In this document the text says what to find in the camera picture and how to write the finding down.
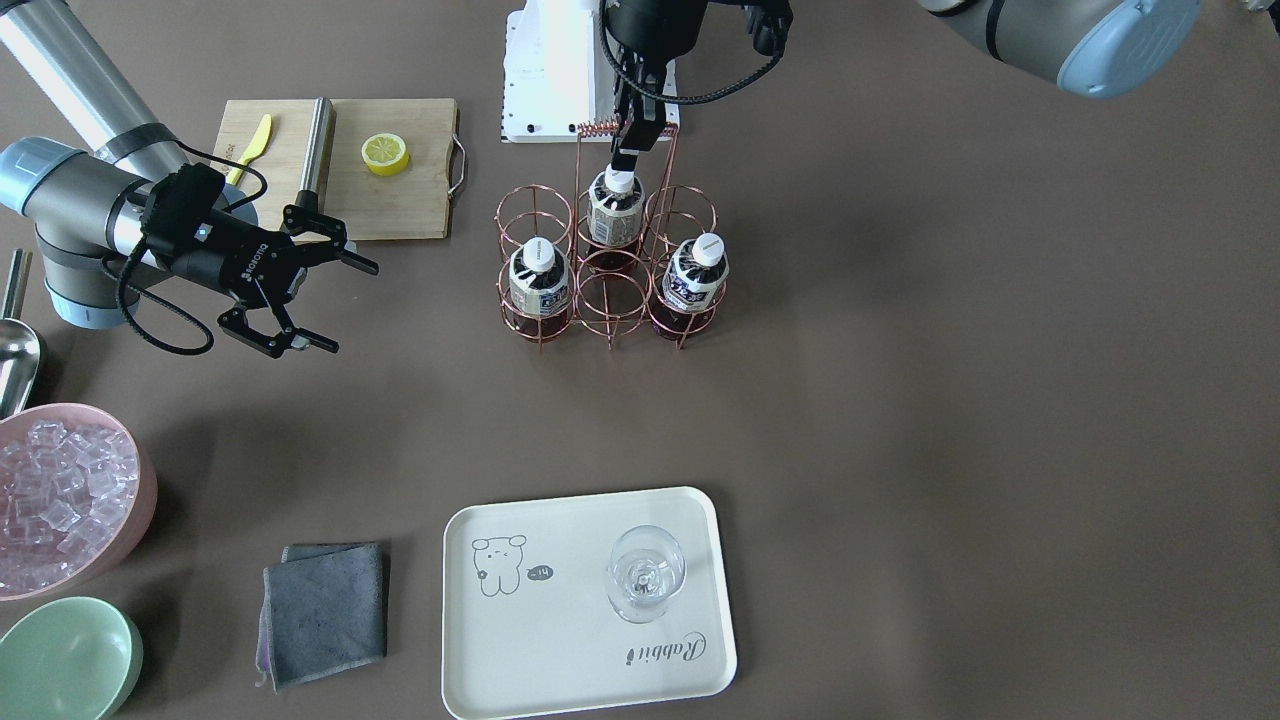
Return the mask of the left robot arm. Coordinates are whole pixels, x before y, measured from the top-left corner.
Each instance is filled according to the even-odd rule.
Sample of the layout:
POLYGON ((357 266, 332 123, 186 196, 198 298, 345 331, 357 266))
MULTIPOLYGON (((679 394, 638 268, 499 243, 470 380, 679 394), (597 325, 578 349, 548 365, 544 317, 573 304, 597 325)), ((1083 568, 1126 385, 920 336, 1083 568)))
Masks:
MULTIPOLYGON (((1128 94, 1158 72, 1201 14, 1198 1, 924 1, 986 55, 1060 90, 1088 99, 1128 94)), ((596 44, 614 73, 620 120, 611 141, 608 181, 634 177, 653 149, 666 110, 713 102, 753 85, 783 58, 794 10, 786 1, 745 1, 748 35, 765 64, 709 94, 664 91, 668 64, 690 53, 707 14, 704 1, 602 1, 596 44)))

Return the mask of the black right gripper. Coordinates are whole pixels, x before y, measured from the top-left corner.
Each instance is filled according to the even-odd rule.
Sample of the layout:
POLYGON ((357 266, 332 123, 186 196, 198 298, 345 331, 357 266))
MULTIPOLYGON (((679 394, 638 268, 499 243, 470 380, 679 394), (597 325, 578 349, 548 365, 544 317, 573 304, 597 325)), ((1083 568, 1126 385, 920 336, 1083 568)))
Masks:
POLYGON ((334 217, 288 205, 284 223, 283 231, 268 231, 212 209, 195 236, 196 250, 166 269, 233 299, 233 307, 218 318, 219 327, 270 357, 289 348, 337 354, 334 340, 297 325, 285 306, 311 266, 340 261, 378 275, 380 265, 351 252, 346 224, 334 217))

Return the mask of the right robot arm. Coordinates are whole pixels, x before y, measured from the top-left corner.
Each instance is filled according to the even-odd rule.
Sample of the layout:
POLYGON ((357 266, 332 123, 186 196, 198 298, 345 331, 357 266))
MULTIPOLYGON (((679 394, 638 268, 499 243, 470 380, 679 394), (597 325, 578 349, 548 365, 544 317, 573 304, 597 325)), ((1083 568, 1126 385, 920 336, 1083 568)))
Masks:
POLYGON ((233 161, 183 143, 141 100, 65 1, 5 1, 3 45, 88 143, 24 137, 3 150, 3 205, 28 218, 58 314, 73 325, 140 328, 151 286, 188 281, 230 300, 230 337, 270 357, 339 346, 287 307, 308 270, 339 261, 375 275, 312 186, 264 228, 228 183, 233 161))

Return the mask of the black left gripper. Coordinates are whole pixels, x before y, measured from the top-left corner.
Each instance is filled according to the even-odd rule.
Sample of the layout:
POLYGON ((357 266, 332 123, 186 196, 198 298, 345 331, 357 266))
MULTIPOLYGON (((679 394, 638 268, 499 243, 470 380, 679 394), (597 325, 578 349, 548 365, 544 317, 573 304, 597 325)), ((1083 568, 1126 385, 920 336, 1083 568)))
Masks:
POLYGON ((600 50, 614 72, 613 133, 608 168, 634 173, 640 152, 653 150, 666 132, 662 101, 716 101, 768 74, 785 55, 794 10, 788 1, 745 1, 748 35, 768 63, 750 76, 709 94, 663 94, 666 68, 695 47, 708 1, 602 1, 600 50))

